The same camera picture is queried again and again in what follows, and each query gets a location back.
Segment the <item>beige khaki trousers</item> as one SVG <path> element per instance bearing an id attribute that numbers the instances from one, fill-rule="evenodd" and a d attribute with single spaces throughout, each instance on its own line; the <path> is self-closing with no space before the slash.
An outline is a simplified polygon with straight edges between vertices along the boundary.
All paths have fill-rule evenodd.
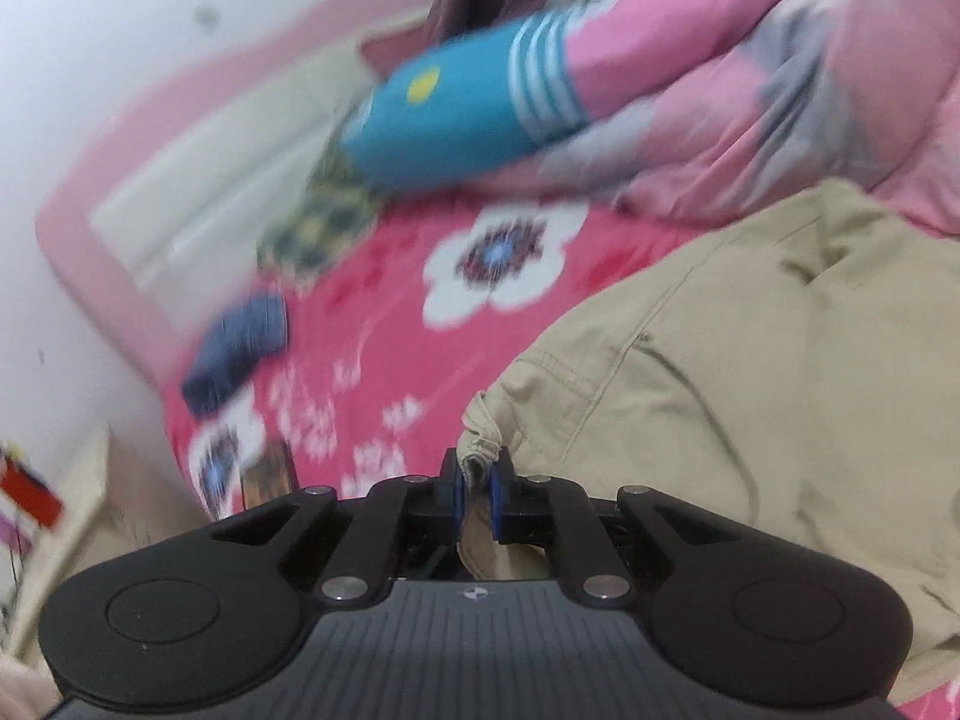
<path id="1" fill-rule="evenodd" d="M 594 294 L 467 405 L 596 497 L 642 484 L 864 567 L 900 593 L 908 702 L 958 673 L 958 247 L 830 181 Z"/>

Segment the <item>pink floral fleece bedsheet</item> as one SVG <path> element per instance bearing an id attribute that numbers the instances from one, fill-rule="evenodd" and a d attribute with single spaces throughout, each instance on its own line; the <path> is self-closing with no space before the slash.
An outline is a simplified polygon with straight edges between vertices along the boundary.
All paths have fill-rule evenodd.
<path id="1" fill-rule="evenodd" d="M 174 457 L 215 518 L 302 486 L 358 497 L 431 475 L 472 395 L 544 328 L 693 236 L 597 202 L 454 197 L 386 213 L 308 291 L 260 283 L 233 304 L 281 294 L 290 341 L 202 419 L 181 395 L 197 344 L 167 389 Z"/>

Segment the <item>folded blue denim garment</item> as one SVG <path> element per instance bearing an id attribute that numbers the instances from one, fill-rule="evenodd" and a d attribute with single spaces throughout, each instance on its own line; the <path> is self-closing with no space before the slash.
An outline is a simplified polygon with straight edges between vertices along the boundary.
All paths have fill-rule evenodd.
<path id="1" fill-rule="evenodd" d="M 206 330 L 182 379 L 189 413 L 202 419 L 220 411 L 257 366 L 285 351 L 288 341 L 288 309 L 281 294 L 262 291 L 229 307 Z"/>

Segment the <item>green plaid pillow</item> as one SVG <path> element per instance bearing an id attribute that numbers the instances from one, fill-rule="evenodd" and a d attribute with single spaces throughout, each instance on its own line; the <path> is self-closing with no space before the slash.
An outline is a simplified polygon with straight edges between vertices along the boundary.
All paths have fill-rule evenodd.
<path id="1" fill-rule="evenodd" d="M 357 110 L 337 122 L 295 208 L 260 238 L 261 277 L 308 291 L 376 224 L 386 197 L 359 178 L 340 143 Z"/>

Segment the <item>pink white padded headboard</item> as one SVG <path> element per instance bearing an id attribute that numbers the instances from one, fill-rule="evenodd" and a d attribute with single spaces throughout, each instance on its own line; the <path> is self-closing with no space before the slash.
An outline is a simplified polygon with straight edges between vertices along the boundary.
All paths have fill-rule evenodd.
<path id="1" fill-rule="evenodd" d="M 366 37 L 433 0 L 320 0 L 262 43 L 156 86 L 94 138 L 36 216 L 60 283 L 151 387 L 256 270 L 332 130 L 376 78 Z"/>

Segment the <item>blue pink striped pillow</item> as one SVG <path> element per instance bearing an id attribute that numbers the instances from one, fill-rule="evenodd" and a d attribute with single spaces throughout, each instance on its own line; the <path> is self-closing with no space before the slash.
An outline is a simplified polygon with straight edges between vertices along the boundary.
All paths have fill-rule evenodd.
<path id="1" fill-rule="evenodd" d="M 778 2 L 587 0 L 456 37 L 364 99 L 338 151 L 387 192 L 483 176 L 713 59 Z"/>

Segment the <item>pink grey floral duvet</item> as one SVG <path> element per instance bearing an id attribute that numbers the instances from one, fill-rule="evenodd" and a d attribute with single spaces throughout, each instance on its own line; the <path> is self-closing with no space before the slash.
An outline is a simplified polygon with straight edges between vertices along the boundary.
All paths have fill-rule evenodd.
<path id="1" fill-rule="evenodd" d="M 527 192 L 726 223 L 841 177 L 958 231 L 958 0 L 781 0 L 736 47 L 527 163 Z"/>

